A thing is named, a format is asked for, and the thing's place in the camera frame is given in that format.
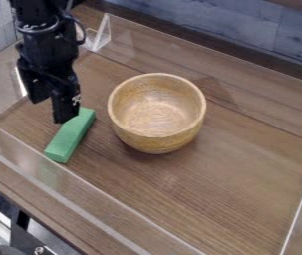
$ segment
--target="bowl rim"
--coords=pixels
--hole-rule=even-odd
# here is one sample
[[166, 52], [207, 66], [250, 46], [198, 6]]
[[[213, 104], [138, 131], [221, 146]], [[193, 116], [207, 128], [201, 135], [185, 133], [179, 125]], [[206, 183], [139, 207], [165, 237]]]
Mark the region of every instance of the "bowl rim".
[[[201, 99], [201, 111], [199, 111], [199, 115], [198, 117], [194, 119], [194, 121], [191, 122], [191, 124], [189, 126], [186, 126], [183, 129], [178, 130], [177, 132], [171, 133], [171, 134], [157, 134], [157, 135], [146, 135], [143, 134], [142, 132], [138, 132], [137, 130], [132, 130], [130, 129], [126, 125], [123, 125], [120, 123], [120, 121], [118, 120], [115, 114], [114, 114], [114, 109], [112, 109], [112, 100], [115, 98], [115, 95], [119, 91], [119, 89], [126, 85], [126, 83], [128, 83], [130, 81], [132, 80], [137, 80], [139, 78], [145, 78], [145, 77], [149, 77], [149, 76], [166, 76], [166, 77], [173, 77], [178, 80], [182, 80], [183, 82], [186, 82], [186, 84], [189, 86], [191, 86], [191, 88], [195, 90], [197, 94], [198, 94], [198, 97]], [[173, 74], [167, 74], [167, 73], [147, 73], [147, 74], [141, 74], [141, 75], [137, 75], [137, 76], [132, 76], [130, 77], [128, 79], [126, 79], [123, 82], [120, 82], [111, 94], [110, 94], [110, 98], [108, 98], [108, 115], [112, 119], [112, 122], [115, 123], [115, 125], [118, 125], [119, 128], [122, 128], [124, 131], [127, 131], [128, 133], [131, 133], [132, 135], [137, 135], [137, 136], [141, 136], [141, 137], [147, 137], [147, 138], [166, 138], [166, 137], [173, 137], [189, 130], [191, 130], [195, 126], [199, 125], [199, 123], [202, 123], [203, 119], [205, 119], [205, 115], [206, 115], [206, 107], [207, 107], [207, 103], [206, 103], [206, 98], [205, 98], [205, 94], [203, 92], [201, 91], [201, 89], [198, 88], [198, 86], [186, 78], [178, 76], [178, 75], [173, 75]]]

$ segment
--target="green block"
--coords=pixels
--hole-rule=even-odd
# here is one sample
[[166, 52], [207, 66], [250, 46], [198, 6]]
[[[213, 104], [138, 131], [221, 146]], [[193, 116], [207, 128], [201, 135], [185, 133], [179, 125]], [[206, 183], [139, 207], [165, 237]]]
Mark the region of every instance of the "green block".
[[62, 125], [59, 132], [44, 150], [44, 154], [51, 160], [67, 163], [94, 119], [95, 111], [80, 108], [79, 115]]

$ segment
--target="wooden bowl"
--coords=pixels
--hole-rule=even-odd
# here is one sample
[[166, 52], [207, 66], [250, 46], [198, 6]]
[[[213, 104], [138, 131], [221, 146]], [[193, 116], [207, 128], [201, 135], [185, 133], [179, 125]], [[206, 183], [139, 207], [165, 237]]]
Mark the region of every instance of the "wooden bowl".
[[162, 154], [182, 148], [197, 136], [206, 100], [187, 79], [145, 74], [116, 86], [108, 113], [120, 140], [138, 151]]

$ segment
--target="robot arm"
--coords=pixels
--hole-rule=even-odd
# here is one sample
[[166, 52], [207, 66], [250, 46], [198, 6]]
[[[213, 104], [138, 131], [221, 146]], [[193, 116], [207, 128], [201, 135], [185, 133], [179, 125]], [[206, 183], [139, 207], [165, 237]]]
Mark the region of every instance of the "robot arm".
[[[23, 43], [16, 49], [17, 69], [34, 104], [51, 98], [55, 123], [79, 113], [80, 85], [72, 69], [86, 32], [67, 13], [68, 0], [9, 0], [16, 13], [16, 29]], [[76, 38], [76, 24], [84, 38]]]

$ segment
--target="green sponge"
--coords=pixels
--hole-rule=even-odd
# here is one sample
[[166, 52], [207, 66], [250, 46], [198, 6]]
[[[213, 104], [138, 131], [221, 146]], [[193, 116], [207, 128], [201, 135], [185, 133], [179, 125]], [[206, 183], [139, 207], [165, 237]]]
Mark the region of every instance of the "green sponge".
[[62, 125], [58, 134], [44, 150], [44, 154], [51, 160], [67, 163], [94, 119], [95, 111], [80, 108], [79, 115]]

